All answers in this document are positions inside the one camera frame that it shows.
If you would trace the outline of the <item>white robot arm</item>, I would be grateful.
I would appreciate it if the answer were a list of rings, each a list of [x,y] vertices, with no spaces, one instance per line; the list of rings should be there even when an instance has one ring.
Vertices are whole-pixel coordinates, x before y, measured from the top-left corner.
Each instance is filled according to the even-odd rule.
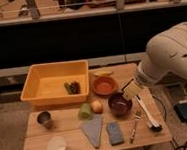
[[[152,87],[170,72],[187,80],[187,21],[153,36],[145,49],[145,59],[122,88],[125,99],[132,99],[145,86]]]

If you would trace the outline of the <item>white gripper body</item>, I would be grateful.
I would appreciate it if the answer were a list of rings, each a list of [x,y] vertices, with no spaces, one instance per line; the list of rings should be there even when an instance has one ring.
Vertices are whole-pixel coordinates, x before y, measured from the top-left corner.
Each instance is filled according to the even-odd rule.
[[[135,97],[140,91],[142,87],[139,85],[135,79],[132,79],[129,83],[125,85],[125,87],[122,89],[122,96],[127,99],[131,100],[133,97]]]

